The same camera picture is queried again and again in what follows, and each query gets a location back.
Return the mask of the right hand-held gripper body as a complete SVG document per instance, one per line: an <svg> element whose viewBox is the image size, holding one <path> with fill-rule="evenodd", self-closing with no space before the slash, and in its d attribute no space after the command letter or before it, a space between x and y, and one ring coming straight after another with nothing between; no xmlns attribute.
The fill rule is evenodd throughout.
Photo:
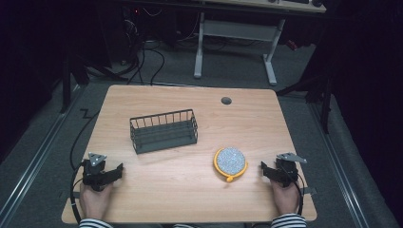
<svg viewBox="0 0 403 228"><path fill-rule="evenodd" d="M276 168L280 173L278 182L280 182L283 187L288 187L291 183L297 181L297 162L306 163L307 160L291 152L277 155Z"/></svg>

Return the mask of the dark metal stand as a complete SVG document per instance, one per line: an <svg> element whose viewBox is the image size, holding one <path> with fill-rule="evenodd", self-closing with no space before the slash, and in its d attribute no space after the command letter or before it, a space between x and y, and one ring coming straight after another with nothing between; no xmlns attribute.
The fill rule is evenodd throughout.
<svg viewBox="0 0 403 228"><path fill-rule="evenodd" d="M74 78L79 86L86 86L89 83L85 60L79 55L68 54L63 62L62 113L67 112L71 103L71 78Z"/></svg>
<svg viewBox="0 0 403 228"><path fill-rule="evenodd" d="M331 111L330 102L332 94L333 76L318 75L309 79L302 80L298 83L290 85L280 91L277 91L278 96L284 96L293 91L307 89L305 101L309 104L321 102L321 111L319 122L325 134L329 133L328 121Z"/></svg>

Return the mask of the metal floor rail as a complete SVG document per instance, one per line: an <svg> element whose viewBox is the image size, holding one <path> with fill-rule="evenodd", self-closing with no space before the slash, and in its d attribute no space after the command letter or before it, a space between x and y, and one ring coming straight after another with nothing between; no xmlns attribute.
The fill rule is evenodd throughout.
<svg viewBox="0 0 403 228"><path fill-rule="evenodd" d="M62 87L58 86L52 100L34 116L11 154L0 165L0 228L9 226L48 157L71 107L85 89L84 85L75 85L71 91L71 103L62 107L63 92Z"/></svg>
<svg viewBox="0 0 403 228"><path fill-rule="evenodd" d="M339 186L341 194L344 198L344 201L348 207L350 215L354 221L356 228L369 228L369 223L367 218L365 217L361 205L358 201L357 195L353 186L351 185L346 172L337 156L336 149L333 145L332 139L329 134L327 134L321 125L320 121L320 113L318 107L315 104L308 105L311 115L315 119L316 126L321 135L322 140L325 144L325 151L329 158L331 167L334 172L334 176L336 178L336 182Z"/></svg>

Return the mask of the person's left hand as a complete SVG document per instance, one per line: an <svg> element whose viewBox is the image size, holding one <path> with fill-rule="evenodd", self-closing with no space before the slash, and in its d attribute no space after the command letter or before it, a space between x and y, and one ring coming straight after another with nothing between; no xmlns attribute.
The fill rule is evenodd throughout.
<svg viewBox="0 0 403 228"><path fill-rule="evenodd" d="M83 183L80 185L80 206L86 219L102 220L104 218L112 189L112 184L108 184L101 192Z"/></svg>

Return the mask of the white-framed wooden desk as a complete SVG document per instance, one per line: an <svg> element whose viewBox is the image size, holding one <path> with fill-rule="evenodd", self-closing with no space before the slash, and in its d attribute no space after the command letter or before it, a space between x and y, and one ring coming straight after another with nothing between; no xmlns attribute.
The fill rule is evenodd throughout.
<svg viewBox="0 0 403 228"><path fill-rule="evenodd" d="M274 10L276 12L325 13L327 10L319 0L201 0L201 5L203 7L214 5L241 7L243 10L253 8L256 10ZM205 19L204 13L201 12L194 77L200 78L202 76L203 39L205 36L235 38L269 42L271 44L268 52L262 55L262 60L269 84L275 86L277 78L273 70L272 58L285 21L285 17L280 16L271 25L247 22L245 19L231 22L229 19Z"/></svg>

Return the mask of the person's right hand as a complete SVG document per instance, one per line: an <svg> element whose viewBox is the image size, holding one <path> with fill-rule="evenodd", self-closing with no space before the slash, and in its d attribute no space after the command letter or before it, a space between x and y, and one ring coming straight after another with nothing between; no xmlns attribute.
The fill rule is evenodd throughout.
<svg viewBox="0 0 403 228"><path fill-rule="evenodd" d="M295 214L299 204L299 191L295 186L283 187L276 181L271 181L274 202L278 213L282 215Z"/></svg>

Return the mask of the round yellow glittery-topped case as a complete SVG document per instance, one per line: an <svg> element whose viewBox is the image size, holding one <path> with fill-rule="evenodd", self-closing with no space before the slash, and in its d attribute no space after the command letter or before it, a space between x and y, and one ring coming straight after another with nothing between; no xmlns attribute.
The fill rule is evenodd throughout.
<svg viewBox="0 0 403 228"><path fill-rule="evenodd" d="M215 153L213 166L219 174L225 177L227 182L232 182L245 173L248 162L237 148L224 147Z"/></svg>

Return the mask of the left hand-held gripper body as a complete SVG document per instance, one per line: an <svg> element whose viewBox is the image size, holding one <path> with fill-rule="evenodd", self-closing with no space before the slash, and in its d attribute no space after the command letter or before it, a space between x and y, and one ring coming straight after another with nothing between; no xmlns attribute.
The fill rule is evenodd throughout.
<svg viewBox="0 0 403 228"><path fill-rule="evenodd" d="M94 191L103 191L106 186L103 183L105 165L105 155L89 152L88 159L83 161L83 184L90 186Z"/></svg>

